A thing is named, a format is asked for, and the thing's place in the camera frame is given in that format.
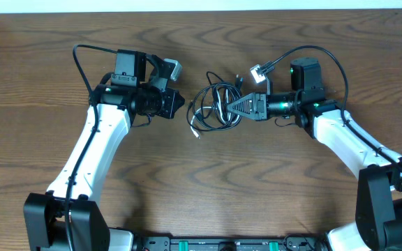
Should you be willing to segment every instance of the wood grain surface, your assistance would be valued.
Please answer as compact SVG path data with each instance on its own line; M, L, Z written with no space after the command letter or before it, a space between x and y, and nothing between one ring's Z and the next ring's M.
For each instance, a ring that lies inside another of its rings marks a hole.
M196 139L186 123L207 70L229 81L243 75L244 93L264 90L248 69L298 45L338 57L353 118L402 153L402 10L0 15L0 250L28 248L24 200L45 192L80 136L87 92L71 55L77 43L140 50L184 68L172 85L184 107L171 121L133 128L117 150L100 206L111 227L278 236L352 222L356 179L303 130L243 120ZM328 96L341 99L338 68L315 51L282 61L274 90L289 90L289 62L306 55L319 58ZM78 56L93 84L114 68L111 54Z

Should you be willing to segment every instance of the brown tabletop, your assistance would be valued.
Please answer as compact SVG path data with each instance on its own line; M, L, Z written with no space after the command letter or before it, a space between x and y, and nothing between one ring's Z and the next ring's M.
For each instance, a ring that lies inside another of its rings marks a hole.
M133 128L117 150L100 203L110 227L277 236L352 222L356 178L302 129L244 119L196 139L186 122L207 70L229 81L243 75L244 93L263 91L248 69L298 45L337 56L353 118L402 154L402 10L0 15L0 250L27 249L24 200L45 192L80 136L88 95L71 54L77 43L140 50L184 68L172 85L184 107L173 120ZM114 69L112 54L78 55L93 86ZM340 100L338 68L311 50L277 65L274 90L290 89L289 62L301 56L319 58L327 95Z

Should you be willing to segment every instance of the white wall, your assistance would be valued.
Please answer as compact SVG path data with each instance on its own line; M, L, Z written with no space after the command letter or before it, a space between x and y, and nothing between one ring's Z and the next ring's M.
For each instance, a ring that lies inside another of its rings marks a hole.
M0 0L0 13L402 8L402 0Z

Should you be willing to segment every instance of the wooden table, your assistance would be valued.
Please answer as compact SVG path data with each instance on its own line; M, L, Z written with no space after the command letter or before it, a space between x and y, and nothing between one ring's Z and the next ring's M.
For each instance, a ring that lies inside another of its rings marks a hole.
M357 180L325 146L297 127L243 120L196 139L188 102L213 70L264 90L248 69L305 44L333 52L350 81L348 109L376 139L402 153L402 10L0 15L0 250L28 246L22 206L45 192L77 138L87 91L71 49L87 43L176 59L186 104L173 120L154 118L123 140L100 209L111 227L175 236L320 233L352 222ZM90 81L114 56L78 52ZM321 52L282 61L274 90L290 89L290 60L316 56L330 98L342 77Z

